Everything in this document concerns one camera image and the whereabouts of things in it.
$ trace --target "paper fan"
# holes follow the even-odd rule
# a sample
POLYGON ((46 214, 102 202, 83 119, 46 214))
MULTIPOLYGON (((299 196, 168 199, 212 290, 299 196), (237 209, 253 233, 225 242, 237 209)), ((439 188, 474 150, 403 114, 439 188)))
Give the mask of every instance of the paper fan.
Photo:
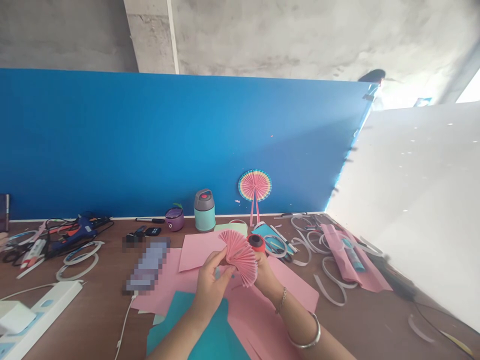
POLYGON ((254 225, 254 205, 256 206, 256 223, 260 222, 259 202, 265 200, 272 191, 272 179, 263 170, 249 170, 238 181, 240 195, 251 202, 250 226, 254 225))
POLYGON ((247 238, 232 229, 222 231, 218 237, 226 244, 226 262, 238 269, 243 287, 251 287, 257 280, 258 264, 247 238))

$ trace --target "purple container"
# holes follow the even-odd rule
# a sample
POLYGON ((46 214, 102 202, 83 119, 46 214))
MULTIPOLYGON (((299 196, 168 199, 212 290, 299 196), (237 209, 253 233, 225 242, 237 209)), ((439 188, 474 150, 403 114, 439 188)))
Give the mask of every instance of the purple container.
POLYGON ((165 221, 170 231, 181 230, 185 224, 184 211, 179 207, 168 209, 165 214, 165 221))

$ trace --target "table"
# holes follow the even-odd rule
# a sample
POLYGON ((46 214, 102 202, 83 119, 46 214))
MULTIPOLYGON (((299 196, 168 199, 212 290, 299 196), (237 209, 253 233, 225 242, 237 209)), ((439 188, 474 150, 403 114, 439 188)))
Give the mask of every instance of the table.
MULTIPOLYGON (((226 224, 233 218, 218 217, 217 224, 226 224)), ((269 225, 282 225, 279 230, 288 239, 298 236, 289 219, 274 220, 263 216, 261 220, 269 225)), ((11 224, 10 234, 26 229, 34 230, 40 223, 17 222, 11 224)), ((36 359, 114 359, 117 342, 120 338, 125 313, 131 297, 122 295, 122 286, 129 278, 143 251, 142 248, 124 249, 123 238, 140 227, 134 220, 116 220, 115 225, 98 236, 104 241, 99 262, 83 277, 84 288, 58 317, 46 333, 24 357, 36 359)), ((180 248, 185 234, 195 234, 195 221, 185 219, 185 226, 179 232, 169 232, 161 225, 160 236, 169 236, 171 246, 180 248)), ((314 254, 305 267, 289 266, 314 289, 318 289, 313 274, 319 275, 326 290, 334 299, 341 299, 340 289, 334 285, 322 270, 322 258, 314 254)), ((306 261, 307 252, 300 251, 295 259, 306 261)), ((55 273, 63 264, 63 257, 50 259, 37 269, 17 280, 18 268, 0 262, 0 298, 21 290, 39 285, 54 283, 55 273)), ((90 260, 68 268, 64 277, 70 277, 84 270, 90 260)), ((329 267, 332 274, 339 277, 335 265, 329 267)), ((13 300, 22 301, 31 307, 50 288, 38 289, 18 295, 13 300)), ((348 303, 337 307, 320 294, 316 315, 325 326, 354 356, 369 360, 420 360, 420 359, 468 359, 461 351, 436 333, 423 321, 412 303, 390 291, 373 293, 360 287, 347 290, 348 303), (427 336, 435 339, 430 344, 420 339, 409 327, 408 317, 414 314, 414 321, 427 336)), ((417 301, 434 304, 420 294, 417 301)), ((424 315, 437 327, 457 337, 474 352, 480 354, 480 336, 460 322, 449 319, 441 313, 427 308, 421 309, 424 315)), ((147 335, 152 327, 153 314, 138 314, 130 310, 121 345, 119 360, 144 359, 147 348, 147 335)))

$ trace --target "pink paper fan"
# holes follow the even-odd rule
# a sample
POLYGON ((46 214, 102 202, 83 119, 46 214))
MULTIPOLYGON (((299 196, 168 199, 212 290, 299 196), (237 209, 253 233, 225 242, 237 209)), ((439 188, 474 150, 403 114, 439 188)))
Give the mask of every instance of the pink paper fan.
POLYGON ((243 286, 251 287, 257 280, 258 264, 249 241, 232 229, 222 231, 218 237, 226 244, 226 262, 238 269, 243 286))

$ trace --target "hand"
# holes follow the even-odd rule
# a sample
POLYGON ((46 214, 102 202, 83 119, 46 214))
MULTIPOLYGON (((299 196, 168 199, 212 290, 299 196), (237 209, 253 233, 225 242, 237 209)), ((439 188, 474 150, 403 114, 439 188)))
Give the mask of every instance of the hand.
POLYGON ((267 256, 263 252, 255 252, 255 255, 258 263, 255 286, 266 298, 275 302, 278 297, 282 298, 284 287, 272 271, 267 256))
POLYGON ((226 247, 220 252, 212 252, 198 273, 198 283, 192 308, 208 321, 219 308, 225 289, 236 270, 235 266, 229 266, 218 280, 215 279, 215 270, 226 254, 226 247))

